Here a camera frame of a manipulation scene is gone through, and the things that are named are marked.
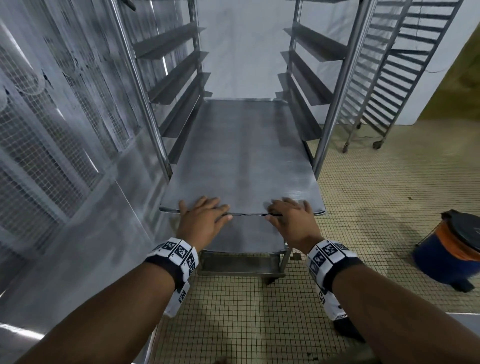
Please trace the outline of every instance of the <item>gray metal wall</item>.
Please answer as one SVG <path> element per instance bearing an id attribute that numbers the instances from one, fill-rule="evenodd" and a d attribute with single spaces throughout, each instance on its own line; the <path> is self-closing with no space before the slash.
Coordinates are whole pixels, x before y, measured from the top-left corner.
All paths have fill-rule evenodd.
<path id="1" fill-rule="evenodd" d="M 175 1 L 136 4 L 122 6 L 132 42 L 182 24 Z M 18 328 L 47 333 L 171 231 L 107 1 L 0 9 L 0 362 L 10 363 L 37 340 Z M 185 56 L 141 61 L 145 83 Z"/>

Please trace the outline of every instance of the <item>trash can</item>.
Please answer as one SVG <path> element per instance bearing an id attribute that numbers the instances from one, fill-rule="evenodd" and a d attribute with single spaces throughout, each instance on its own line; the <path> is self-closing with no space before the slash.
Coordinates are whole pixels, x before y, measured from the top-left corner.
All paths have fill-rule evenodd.
<path id="1" fill-rule="evenodd" d="M 480 272 L 480 217 L 450 210 L 413 251 L 417 267 L 458 291 L 474 287 L 468 278 Z"/>

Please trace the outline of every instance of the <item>forearm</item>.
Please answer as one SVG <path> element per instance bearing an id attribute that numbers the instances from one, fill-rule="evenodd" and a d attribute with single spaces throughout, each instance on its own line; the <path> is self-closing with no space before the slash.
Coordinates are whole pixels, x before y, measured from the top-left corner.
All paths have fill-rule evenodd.
<path id="1" fill-rule="evenodd" d="M 385 364 L 480 363 L 480 338 L 366 266 L 340 272 L 333 293 Z"/>
<path id="2" fill-rule="evenodd" d="M 78 307 L 17 363 L 130 364 L 174 288 L 164 269 L 143 263 Z"/>

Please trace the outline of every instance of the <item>black trash can lid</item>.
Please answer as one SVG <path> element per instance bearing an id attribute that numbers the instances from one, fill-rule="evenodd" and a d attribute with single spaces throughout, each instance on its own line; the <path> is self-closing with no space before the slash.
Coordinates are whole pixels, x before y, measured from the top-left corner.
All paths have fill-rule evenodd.
<path id="1" fill-rule="evenodd" d="M 480 252 L 480 217 L 450 210 L 442 214 L 442 219 L 461 242 Z"/>

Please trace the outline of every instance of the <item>tiled floor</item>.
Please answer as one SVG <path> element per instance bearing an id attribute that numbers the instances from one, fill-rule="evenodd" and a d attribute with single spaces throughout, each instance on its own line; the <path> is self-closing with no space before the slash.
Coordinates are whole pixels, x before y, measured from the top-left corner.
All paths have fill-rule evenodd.
<path id="1" fill-rule="evenodd" d="M 371 133 L 368 127 L 362 135 Z M 373 269 L 448 312 L 480 313 L 480 290 L 457 293 L 411 264 L 409 252 L 454 208 L 480 215 L 480 122 L 422 121 L 395 127 L 382 149 L 351 145 L 336 130 L 319 185 L 318 217 Z M 473 279 L 480 286 L 480 277 Z M 315 363 L 355 342 L 331 328 L 300 261 L 265 286 L 258 278 L 195 277 L 174 319 L 162 319 L 155 363 Z"/>

